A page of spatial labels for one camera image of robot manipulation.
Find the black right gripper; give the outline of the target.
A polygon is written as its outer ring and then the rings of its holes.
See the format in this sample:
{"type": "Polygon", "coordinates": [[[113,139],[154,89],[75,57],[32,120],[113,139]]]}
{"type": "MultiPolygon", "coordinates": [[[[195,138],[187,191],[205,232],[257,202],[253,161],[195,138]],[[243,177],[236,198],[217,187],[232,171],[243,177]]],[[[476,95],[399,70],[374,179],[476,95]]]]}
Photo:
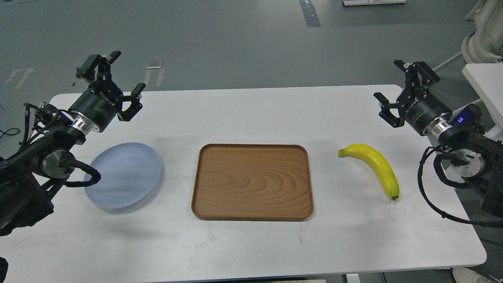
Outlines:
{"type": "Polygon", "coordinates": [[[420,136],[426,136],[428,126],[434,120],[448,120],[452,116],[452,111],[446,105],[428,94],[429,87],[440,82],[440,77],[426,62],[405,63],[395,60],[394,64],[405,74],[405,88],[400,98],[411,100],[407,103],[390,103],[381,92],[375,92],[374,97],[380,104],[379,116],[393,128],[404,126],[406,120],[420,136]],[[397,109],[398,116],[391,109],[397,109]]]}

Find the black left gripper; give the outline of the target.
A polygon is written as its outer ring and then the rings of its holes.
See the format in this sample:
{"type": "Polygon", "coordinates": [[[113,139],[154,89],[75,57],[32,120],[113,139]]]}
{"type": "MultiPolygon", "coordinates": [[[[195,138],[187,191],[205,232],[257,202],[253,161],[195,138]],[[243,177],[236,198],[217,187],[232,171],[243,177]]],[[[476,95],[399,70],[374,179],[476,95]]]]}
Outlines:
{"type": "Polygon", "coordinates": [[[112,81],[111,74],[111,65],[120,55],[120,51],[113,51],[107,56],[92,54],[77,68],[76,77],[85,80],[88,88],[70,106],[68,112],[73,118],[72,126],[83,133],[103,132],[116,115],[120,121],[130,121],[143,108],[140,99],[145,83],[138,83],[130,95],[123,96],[120,100],[108,93],[121,92],[112,81]],[[103,87],[105,92],[95,92],[95,87],[103,87]],[[122,102],[130,102],[126,110],[121,110],[122,102]]]}

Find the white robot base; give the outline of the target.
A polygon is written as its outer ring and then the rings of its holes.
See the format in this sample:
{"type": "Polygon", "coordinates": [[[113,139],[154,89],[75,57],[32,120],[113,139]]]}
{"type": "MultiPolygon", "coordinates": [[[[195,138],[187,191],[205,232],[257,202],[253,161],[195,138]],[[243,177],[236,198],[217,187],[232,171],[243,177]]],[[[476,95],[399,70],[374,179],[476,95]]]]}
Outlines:
{"type": "Polygon", "coordinates": [[[503,2],[479,0],[465,17],[473,21],[475,31],[461,44],[466,63],[502,63],[503,2]]]}

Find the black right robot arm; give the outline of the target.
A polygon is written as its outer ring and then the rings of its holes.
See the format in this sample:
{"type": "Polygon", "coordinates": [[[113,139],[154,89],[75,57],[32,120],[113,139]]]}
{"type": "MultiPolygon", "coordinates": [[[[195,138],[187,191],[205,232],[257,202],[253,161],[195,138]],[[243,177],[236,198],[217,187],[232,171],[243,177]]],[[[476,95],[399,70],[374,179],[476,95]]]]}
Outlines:
{"type": "Polygon", "coordinates": [[[437,99],[429,87],[439,76],[425,63],[393,62],[405,75],[405,87],[395,102],[382,93],[374,93],[379,101],[379,116],[392,127],[409,124],[420,136],[437,140],[420,158],[417,184],[429,207],[442,218],[473,226],[502,227],[502,143],[485,137],[480,124],[481,110],[469,104],[457,115],[437,99]],[[424,165],[433,153],[433,168],[438,179],[455,189],[472,189],[481,197],[481,209],[498,217],[498,221],[471,221],[455,217],[436,207],[427,197],[423,185],[424,165]]]}

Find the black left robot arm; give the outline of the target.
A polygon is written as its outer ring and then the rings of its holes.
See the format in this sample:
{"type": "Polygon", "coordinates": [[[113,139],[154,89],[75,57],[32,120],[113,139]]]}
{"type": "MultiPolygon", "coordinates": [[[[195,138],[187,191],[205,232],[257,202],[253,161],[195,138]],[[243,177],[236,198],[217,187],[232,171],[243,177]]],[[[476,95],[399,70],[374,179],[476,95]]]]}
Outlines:
{"type": "Polygon", "coordinates": [[[101,179],[98,170],[70,152],[82,145],[91,132],[103,132],[114,118],[130,121],[141,109],[139,83],[124,95],[113,82],[111,66],[121,55],[90,55],[77,68],[76,77],[88,88],[70,106],[61,110],[52,104],[25,104],[25,134],[18,152],[1,159],[0,231],[32,227],[54,211],[52,199],[63,187],[88,187],[101,179]]]}

